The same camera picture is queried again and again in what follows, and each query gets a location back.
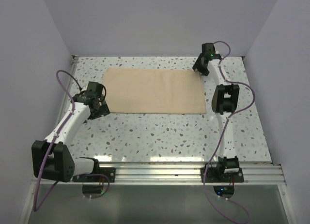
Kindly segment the beige cloth wrap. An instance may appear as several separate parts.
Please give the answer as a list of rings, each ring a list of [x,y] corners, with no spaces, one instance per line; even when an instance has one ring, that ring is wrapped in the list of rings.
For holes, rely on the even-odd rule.
[[[194,71],[108,68],[103,84],[112,113],[206,113],[202,79]]]

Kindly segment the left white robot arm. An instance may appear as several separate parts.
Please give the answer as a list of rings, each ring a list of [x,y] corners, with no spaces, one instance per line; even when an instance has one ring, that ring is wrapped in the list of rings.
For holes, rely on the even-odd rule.
[[[87,88],[73,97],[61,122],[44,140],[34,141],[31,147],[33,173],[36,178],[69,182],[84,175],[94,182],[100,178],[98,160],[89,157],[74,159],[68,147],[82,125],[88,120],[110,113],[105,101],[104,85],[89,82]]]

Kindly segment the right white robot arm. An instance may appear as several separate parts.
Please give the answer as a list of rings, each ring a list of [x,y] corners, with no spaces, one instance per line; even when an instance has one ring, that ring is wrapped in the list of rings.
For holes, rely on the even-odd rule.
[[[239,171],[239,161],[234,147],[233,122],[230,115],[237,109],[239,86],[227,79],[227,74],[220,69],[222,57],[213,43],[204,43],[192,69],[204,76],[211,75],[216,84],[211,102],[212,111],[216,114],[221,130],[219,146],[216,150],[216,177],[220,181],[228,181],[233,173]]]

